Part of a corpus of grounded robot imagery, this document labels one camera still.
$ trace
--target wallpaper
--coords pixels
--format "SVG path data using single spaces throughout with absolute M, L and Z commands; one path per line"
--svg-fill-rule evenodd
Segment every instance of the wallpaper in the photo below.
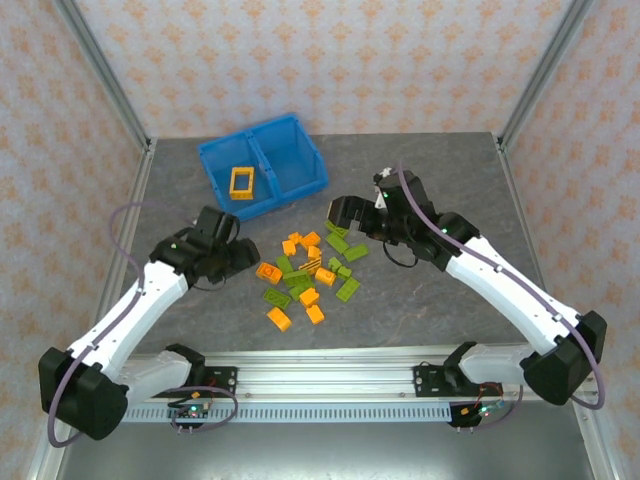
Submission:
M 89 326 L 140 156 L 51 0 L 0 2 L 0 477 L 25 478 L 37 365 Z
M 608 414 L 640 472 L 640 8 L 595 3 L 510 151 L 548 287 L 608 322 Z
M 79 0 L 147 134 L 499 133 L 570 0 Z

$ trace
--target yellow lego brick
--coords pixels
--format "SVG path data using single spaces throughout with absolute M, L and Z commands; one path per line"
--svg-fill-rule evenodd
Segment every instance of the yellow lego brick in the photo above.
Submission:
M 295 255 L 296 244 L 293 243 L 291 240 L 285 240 L 284 242 L 282 242 L 282 251 L 287 257 L 290 257 L 291 255 Z
M 310 308 L 318 302 L 320 295 L 318 295 L 315 288 L 308 288 L 302 292 L 298 298 L 300 303 L 304 305 L 304 308 Z
M 311 246 L 316 246 L 320 243 L 320 240 L 322 240 L 320 238 L 320 235 L 318 235 L 316 232 L 311 232 L 309 235 L 302 237 L 302 239 L 300 240 L 300 245 L 302 245 L 305 250 L 307 250 L 309 247 Z
M 322 251 L 315 245 L 311 245 L 307 249 L 307 256 L 309 257 L 309 260 L 315 260 L 316 258 L 320 258 L 320 256 L 322 256 Z
M 279 268 L 262 262 L 256 271 L 258 278 L 268 280 L 271 284 L 276 285 L 282 278 L 282 271 Z
M 322 266 L 322 257 L 318 257 L 310 262 L 305 263 L 298 267 L 298 270 L 306 270 L 309 272 L 309 275 L 313 275 L 318 271 L 318 269 Z
M 330 272 L 326 268 L 318 268 L 316 272 L 316 280 L 324 283 L 325 285 L 329 285 L 330 287 L 333 285 L 333 282 L 336 281 L 336 274 Z
M 245 189 L 236 188 L 236 177 L 238 175 L 248 175 L 249 183 Z M 231 169 L 231 181 L 229 182 L 229 197 L 231 200 L 253 200 L 253 167 L 233 167 Z
M 293 232 L 289 235 L 289 240 L 291 240 L 294 245 L 298 245 L 300 243 L 300 240 L 302 240 L 302 235 L 300 235 L 298 232 Z
M 311 323 L 314 325 L 317 325 L 324 320 L 324 313 L 322 313 L 322 310 L 320 310 L 320 307 L 317 305 L 312 305 L 307 308 L 307 315 L 309 315 Z
M 273 307 L 269 310 L 267 317 L 276 324 L 276 327 L 278 327 L 281 332 L 286 332 L 291 326 L 291 320 L 289 317 L 287 317 L 278 307 Z

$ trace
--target blue bin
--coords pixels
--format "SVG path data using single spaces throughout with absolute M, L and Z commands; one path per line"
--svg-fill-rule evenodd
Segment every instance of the blue bin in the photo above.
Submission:
M 318 192 L 329 184 L 322 155 L 295 115 L 285 115 L 198 147 L 220 207 L 240 220 Z M 254 167 L 253 200 L 231 200 L 233 167 Z

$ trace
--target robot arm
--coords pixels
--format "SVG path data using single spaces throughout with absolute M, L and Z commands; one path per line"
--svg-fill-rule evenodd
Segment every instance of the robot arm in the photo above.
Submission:
M 206 277 L 215 284 L 258 263 L 260 256 L 251 240 L 229 241 L 234 225 L 239 226 L 236 217 L 205 207 L 193 227 L 156 246 L 144 267 L 142 289 L 136 282 L 93 329 L 65 352 L 50 348 L 38 364 L 43 410 L 50 412 L 62 378 L 79 358 L 81 363 L 72 372 L 55 416 L 95 440 L 116 428 L 129 405 L 187 381 L 200 385 L 202 357 L 181 345 L 167 347 L 135 369 L 126 367 L 125 361 L 160 316 L 198 279 Z M 132 299 L 138 294 L 131 308 Z
M 431 262 L 482 295 L 529 342 L 524 347 L 465 343 L 445 365 L 426 368 L 430 370 L 426 372 L 429 385 L 424 389 L 433 390 L 435 396 L 442 396 L 443 391 L 469 395 L 478 384 L 488 381 L 527 383 L 548 402 L 566 403 L 591 372 L 591 366 L 576 338 L 560 320 L 566 320 L 584 338 L 599 362 L 606 332 L 604 319 L 593 311 L 580 315 L 542 291 L 507 263 L 465 218 L 457 213 L 436 212 L 418 177 L 410 171 L 404 171 L 403 175 L 420 211 L 445 235 L 423 223 L 402 189 L 399 174 L 390 169 L 374 176 L 378 194 L 375 203 L 354 196 L 337 198 L 329 208 L 329 220 L 343 228 L 356 221 L 358 230 L 372 239 L 407 245 L 416 258 Z M 496 266 L 487 265 L 469 250 L 493 260 Z M 505 275 L 506 271 L 516 276 L 527 290 Z M 531 292 L 553 305 L 556 312 L 549 312 Z

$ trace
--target patterned wall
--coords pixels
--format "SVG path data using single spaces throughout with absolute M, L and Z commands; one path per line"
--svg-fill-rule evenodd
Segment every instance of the patterned wall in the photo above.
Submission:
M 636 0 L 595 5 L 510 161 L 548 286 L 609 322 L 608 405 L 628 478 L 637 478 L 640 8 Z
M 79 0 L 151 136 L 499 133 L 570 0 Z
M 25 478 L 37 364 L 91 320 L 139 149 L 51 0 L 0 3 L 0 465 Z

